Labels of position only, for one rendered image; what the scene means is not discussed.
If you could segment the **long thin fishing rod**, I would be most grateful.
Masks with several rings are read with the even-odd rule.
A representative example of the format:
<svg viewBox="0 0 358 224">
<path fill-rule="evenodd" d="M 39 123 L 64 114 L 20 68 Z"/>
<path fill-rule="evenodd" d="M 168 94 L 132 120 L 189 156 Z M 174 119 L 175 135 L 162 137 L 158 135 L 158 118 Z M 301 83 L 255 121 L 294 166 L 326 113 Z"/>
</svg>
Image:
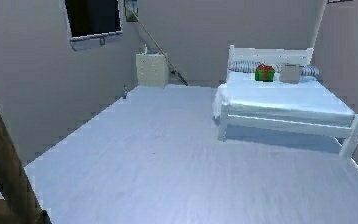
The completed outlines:
<svg viewBox="0 0 358 224">
<path fill-rule="evenodd" d="M 169 57 L 167 56 L 167 53 L 162 49 L 162 47 L 158 44 L 158 42 L 155 40 L 155 38 L 151 35 L 151 33 L 148 31 L 148 29 L 145 27 L 145 25 L 142 23 L 142 21 L 138 17 L 137 23 L 142 27 L 144 32 L 148 35 L 148 37 L 151 39 L 153 44 L 156 46 L 158 51 L 164 56 L 164 58 L 167 61 L 169 72 L 179 78 L 179 80 L 185 85 L 188 85 L 188 82 L 184 79 L 182 74 L 178 71 L 176 66 L 170 61 Z"/>
</svg>

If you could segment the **cream chest of drawers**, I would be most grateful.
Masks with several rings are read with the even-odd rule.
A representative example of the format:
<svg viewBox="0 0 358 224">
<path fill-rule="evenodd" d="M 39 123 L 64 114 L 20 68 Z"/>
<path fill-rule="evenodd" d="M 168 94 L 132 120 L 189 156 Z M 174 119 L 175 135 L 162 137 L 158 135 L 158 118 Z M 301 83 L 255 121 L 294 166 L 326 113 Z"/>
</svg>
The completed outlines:
<svg viewBox="0 0 358 224">
<path fill-rule="evenodd" d="M 168 84 L 169 69 L 162 54 L 137 54 L 136 68 L 140 86 L 165 87 Z"/>
</svg>

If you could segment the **grey striped pillow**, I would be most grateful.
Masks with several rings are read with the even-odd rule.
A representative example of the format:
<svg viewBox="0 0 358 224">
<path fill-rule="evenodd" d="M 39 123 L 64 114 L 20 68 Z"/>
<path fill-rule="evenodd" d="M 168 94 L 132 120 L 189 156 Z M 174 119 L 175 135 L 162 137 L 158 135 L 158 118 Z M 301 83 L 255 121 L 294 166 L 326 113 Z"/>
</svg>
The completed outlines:
<svg viewBox="0 0 358 224">
<path fill-rule="evenodd" d="M 320 75 L 320 71 L 313 65 L 306 65 L 302 68 L 301 75 L 318 77 Z"/>
<path fill-rule="evenodd" d="M 228 64 L 228 69 L 234 72 L 254 73 L 260 62 L 255 61 L 232 61 Z"/>
</svg>

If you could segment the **green red gift box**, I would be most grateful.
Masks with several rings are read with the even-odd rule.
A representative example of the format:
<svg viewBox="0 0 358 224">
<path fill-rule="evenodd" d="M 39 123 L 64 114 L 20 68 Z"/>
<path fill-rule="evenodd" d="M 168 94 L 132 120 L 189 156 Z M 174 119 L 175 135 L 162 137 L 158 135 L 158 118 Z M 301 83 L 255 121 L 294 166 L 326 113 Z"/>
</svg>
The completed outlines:
<svg viewBox="0 0 358 224">
<path fill-rule="evenodd" d="M 260 64 L 255 69 L 255 80 L 263 82 L 272 82 L 274 79 L 275 70 L 272 66 Z"/>
</svg>

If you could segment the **white bed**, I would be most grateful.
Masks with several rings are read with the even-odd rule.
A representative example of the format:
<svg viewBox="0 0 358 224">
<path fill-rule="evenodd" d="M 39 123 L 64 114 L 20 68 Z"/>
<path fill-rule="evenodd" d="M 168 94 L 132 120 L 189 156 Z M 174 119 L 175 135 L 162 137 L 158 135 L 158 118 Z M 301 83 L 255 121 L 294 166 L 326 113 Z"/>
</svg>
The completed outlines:
<svg viewBox="0 0 358 224">
<path fill-rule="evenodd" d="M 218 139 L 229 125 L 337 138 L 339 155 L 350 158 L 358 145 L 358 114 L 314 77 L 285 83 L 257 81 L 254 73 L 227 72 L 217 89 L 214 116 L 220 120 Z"/>
</svg>

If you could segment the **small framed picture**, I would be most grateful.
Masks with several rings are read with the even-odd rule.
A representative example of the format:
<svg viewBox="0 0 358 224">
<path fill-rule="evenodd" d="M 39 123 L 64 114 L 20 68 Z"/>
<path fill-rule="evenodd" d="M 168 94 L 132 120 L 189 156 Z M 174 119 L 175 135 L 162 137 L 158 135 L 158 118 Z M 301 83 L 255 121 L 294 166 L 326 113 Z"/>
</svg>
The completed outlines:
<svg viewBox="0 0 358 224">
<path fill-rule="evenodd" d="M 124 0 L 125 16 L 127 22 L 138 21 L 138 0 Z"/>
</svg>

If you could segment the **grey cardboard box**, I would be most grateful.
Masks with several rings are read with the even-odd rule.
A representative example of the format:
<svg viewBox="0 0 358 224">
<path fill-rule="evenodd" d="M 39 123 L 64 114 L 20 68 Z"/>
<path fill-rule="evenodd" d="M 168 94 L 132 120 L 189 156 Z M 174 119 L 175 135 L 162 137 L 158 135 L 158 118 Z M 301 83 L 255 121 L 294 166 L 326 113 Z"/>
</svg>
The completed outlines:
<svg viewBox="0 0 358 224">
<path fill-rule="evenodd" d="M 298 65 L 285 64 L 282 66 L 279 80 L 283 83 L 296 84 L 300 80 L 302 68 Z"/>
</svg>

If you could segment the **brown wooden furniture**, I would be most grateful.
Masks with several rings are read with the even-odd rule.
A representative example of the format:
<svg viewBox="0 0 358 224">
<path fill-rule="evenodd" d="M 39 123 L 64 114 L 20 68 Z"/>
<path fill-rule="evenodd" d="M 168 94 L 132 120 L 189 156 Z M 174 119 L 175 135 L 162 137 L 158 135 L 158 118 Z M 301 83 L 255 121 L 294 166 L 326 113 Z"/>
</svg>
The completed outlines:
<svg viewBox="0 0 358 224">
<path fill-rule="evenodd" d="M 52 224 L 43 210 L 0 115 L 0 224 Z"/>
</svg>

